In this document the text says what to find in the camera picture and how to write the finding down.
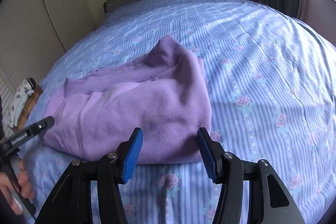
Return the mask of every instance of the human hand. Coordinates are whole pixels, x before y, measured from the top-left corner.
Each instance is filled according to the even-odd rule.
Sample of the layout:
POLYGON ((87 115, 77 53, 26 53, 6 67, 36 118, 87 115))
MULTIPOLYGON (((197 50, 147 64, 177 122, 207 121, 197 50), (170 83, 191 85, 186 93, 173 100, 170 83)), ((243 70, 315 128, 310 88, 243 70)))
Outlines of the human hand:
MULTIPOLYGON (((30 183, 28 182, 28 172, 25 170, 25 166, 22 160, 19 161, 19 168, 21 172, 17 180, 19 185, 21 186, 21 195, 23 198, 33 199, 35 193, 32 190, 30 183)), ((22 215, 22 210, 11 196, 10 191, 14 191, 14 189, 5 172, 0 172, 0 190, 2 191, 14 213, 16 213, 17 215, 22 215)))

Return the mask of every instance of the purple garment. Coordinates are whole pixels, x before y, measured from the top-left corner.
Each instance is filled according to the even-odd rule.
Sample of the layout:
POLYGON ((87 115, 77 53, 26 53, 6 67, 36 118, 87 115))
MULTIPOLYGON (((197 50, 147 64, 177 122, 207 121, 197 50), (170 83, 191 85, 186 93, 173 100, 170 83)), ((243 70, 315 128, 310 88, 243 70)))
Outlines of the purple garment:
POLYGON ((144 133, 139 164, 174 164, 201 159, 196 133, 210 131, 211 107, 203 60, 171 36, 120 67, 93 72, 64 86, 44 116, 55 125, 44 142, 87 160, 98 160, 144 133))

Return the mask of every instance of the blue striped bedsheet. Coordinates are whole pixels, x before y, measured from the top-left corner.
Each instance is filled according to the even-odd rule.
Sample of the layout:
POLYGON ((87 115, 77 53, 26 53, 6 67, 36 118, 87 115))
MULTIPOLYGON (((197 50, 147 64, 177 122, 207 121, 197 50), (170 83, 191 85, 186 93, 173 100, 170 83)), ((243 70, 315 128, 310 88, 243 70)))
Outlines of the blue striped bedsheet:
MULTIPOLYGON (((336 196, 335 48, 306 24, 246 0, 144 0, 109 14, 41 82, 28 123, 40 120, 65 77, 81 78, 149 52, 171 34, 204 59, 212 139, 243 160, 270 161, 307 224, 336 196)), ((74 159, 37 137, 22 147, 41 209, 74 159)), ((92 207, 99 223, 97 191, 92 207)), ((212 223, 220 187, 202 162, 138 165, 120 186, 129 223, 212 223)), ((244 186, 241 223, 248 213, 244 186)))

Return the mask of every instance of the purple sweater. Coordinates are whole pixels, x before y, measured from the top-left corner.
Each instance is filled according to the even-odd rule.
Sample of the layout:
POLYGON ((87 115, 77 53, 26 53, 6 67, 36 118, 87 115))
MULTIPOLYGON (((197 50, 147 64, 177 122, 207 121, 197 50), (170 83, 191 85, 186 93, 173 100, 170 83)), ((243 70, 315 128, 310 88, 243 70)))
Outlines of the purple sweater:
POLYGON ((55 125, 44 142, 82 159, 115 151, 140 127, 139 164, 199 161, 196 132, 210 130, 211 122, 203 60, 166 36, 120 67, 66 79, 50 99, 49 115, 55 125))

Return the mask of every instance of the metal screw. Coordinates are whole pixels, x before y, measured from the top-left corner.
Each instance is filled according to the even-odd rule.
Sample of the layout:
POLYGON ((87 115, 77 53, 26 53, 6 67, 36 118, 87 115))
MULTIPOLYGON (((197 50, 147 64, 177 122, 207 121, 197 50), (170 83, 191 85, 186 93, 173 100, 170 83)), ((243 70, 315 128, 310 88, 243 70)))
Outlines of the metal screw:
POLYGON ((259 163, 260 163, 262 166, 267 166, 267 165, 269 165, 269 163, 268 163, 267 160, 260 160, 259 163))
POLYGON ((117 153, 115 153, 115 152, 110 152, 110 153, 107 154, 107 157, 108 157, 109 159, 115 159, 117 156, 118 156, 118 155, 117 155, 117 153))
POLYGON ((73 165, 73 166, 77 166, 77 165, 79 165, 81 163, 81 160, 79 160, 79 159, 75 159, 75 160, 73 160, 72 162, 71 162, 71 164, 73 165))
POLYGON ((227 158, 227 159, 232 159, 233 155, 230 152, 225 152, 224 157, 227 158))

